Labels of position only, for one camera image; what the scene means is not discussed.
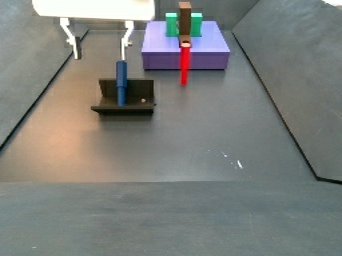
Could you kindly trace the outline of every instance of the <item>gray floor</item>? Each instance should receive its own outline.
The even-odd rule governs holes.
[[[6,256],[338,256],[327,183],[1,184]]]
[[[0,154],[1,181],[314,180],[263,86],[224,32],[225,71],[141,69],[143,32],[128,50],[128,76],[155,80],[151,118],[100,118],[99,78],[115,76],[121,32],[92,31],[84,59],[69,60]]]
[[[84,61],[68,62],[1,151],[4,255],[340,254],[340,186],[314,181],[224,36],[228,70],[191,72],[181,88],[177,72],[143,72],[135,34],[129,76],[156,81],[149,120],[90,112],[96,80],[113,76],[119,35],[85,37]]]

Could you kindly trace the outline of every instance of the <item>black stand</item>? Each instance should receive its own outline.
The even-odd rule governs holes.
[[[125,106],[117,106],[116,79],[100,79],[101,101],[90,109],[99,114],[152,114],[155,107],[153,80],[127,79]]]

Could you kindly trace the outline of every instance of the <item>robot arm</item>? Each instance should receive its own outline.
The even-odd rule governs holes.
[[[121,59],[133,30],[133,20],[149,21],[155,17],[153,0],[32,0],[40,16],[60,17],[60,26],[66,33],[66,42],[73,46],[74,59],[81,58],[80,38],[69,28],[68,18],[108,19],[125,22],[127,32],[121,39]]]

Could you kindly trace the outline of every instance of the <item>gray wall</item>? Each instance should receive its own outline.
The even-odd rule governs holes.
[[[0,1],[0,147],[70,54],[53,18],[30,0]],[[77,27],[84,35],[85,27]]]
[[[164,20],[165,12],[177,10],[177,3],[185,0],[155,0],[156,20]],[[193,11],[201,12],[205,20],[215,20],[221,29],[231,30],[245,13],[259,0],[188,0]],[[77,20],[86,24],[89,29],[123,29],[123,24],[117,25],[111,21]],[[137,29],[144,29],[141,23],[136,24]]]
[[[316,175],[342,180],[342,11],[260,0],[232,31]]]

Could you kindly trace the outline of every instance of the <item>small white debris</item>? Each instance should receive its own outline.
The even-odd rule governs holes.
[[[243,167],[241,167],[241,164],[240,164],[240,161],[239,161],[239,160],[237,160],[237,165],[239,165],[240,169],[243,169]]]

